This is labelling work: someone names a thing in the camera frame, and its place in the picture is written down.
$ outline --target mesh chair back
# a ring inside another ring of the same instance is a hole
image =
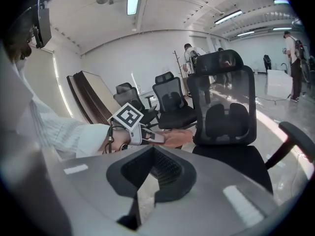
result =
[[[116,86],[116,92],[118,94],[123,93],[123,92],[127,92],[130,89],[132,89],[132,86],[128,82]]]
[[[251,68],[187,79],[197,111],[197,145],[250,144],[256,139],[256,104]]]
[[[162,113],[173,112],[188,105],[182,93],[180,79],[174,78],[171,72],[156,77],[153,91],[157,95]]]
[[[145,110],[145,107],[139,98],[136,88],[131,88],[130,90],[120,94],[115,94],[114,99],[121,106],[123,106],[126,103],[130,103],[134,108],[136,108],[140,112]]]

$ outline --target office chair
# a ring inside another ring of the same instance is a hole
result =
[[[216,80],[224,75],[228,82]],[[275,166],[297,145],[310,162],[315,145],[289,122],[279,128],[288,139],[264,163],[259,151],[249,146],[256,139],[256,104],[253,71],[233,50],[198,57],[196,74],[187,84],[197,112],[197,131],[193,152],[231,166],[273,193],[268,169]]]
[[[188,106],[183,96],[180,79],[171,72],[156,77],[153,91],[160,105],[160,129],[188,128],[197,120],[195,109]]]
[[[156,118],[157,122],[159,122],[158,111],[155,110],[157,106],[152,107],[150,102],[150,98],[153,95],[149,95],[146,97],[150,105],[150,109],[146,109],[139,98],[137,89],[133,88],[129,83],[123,83],[116,86],[116,91],[117,93],[114,95],[114,99],[118,102],[119,105],[123,106],[126,103],[130,103],[133,107],[143,113],[143,117],[141,119],[142,124],[146,125],[148,128],[157,125],[157,123],[150,124],[150,122],[154,118]]]

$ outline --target floor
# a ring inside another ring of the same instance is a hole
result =
[[[302,96],[298,103],[290,100],[278,101],[278,98],[266,95],[266,83],[266,75],[255,75],[256,96],[259,98],[256,99],[257,139],[252,145],[259,150],[264,161],[268,160],[285,139],[277,127],[281,121],[291,122],[315,141],[314,101],[307,95]],[[187,102],[192,106],[191,98],[187,98]],[[189,130],[193,133],[196,131],[195,127],[191,127]],[[189,143],[184,145],[182,150],[192,152],[194,147],[194,143]],[[278,205],[301,192],[312,173],[313,166],[299,153],[297,148],[293,148],[290,154],[268,171],[273,185],[274,198]],[[142,223],[154,209],[154,193],[157,190],[157,180],[149,175],[138,191]]]

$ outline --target chair headrest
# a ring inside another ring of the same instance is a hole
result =
[[[132,89],[132,86],[128,82],[116,86],[117,94],[129,91],[130,89]]]
[[[234,50],[201,55],[197,58],[197,76],[209,76],[241,70],[244,66],[241,56]]]
[[[164,73],[162,75],[156,76],[156,84],[170,81],[174,78],[171,72]]]

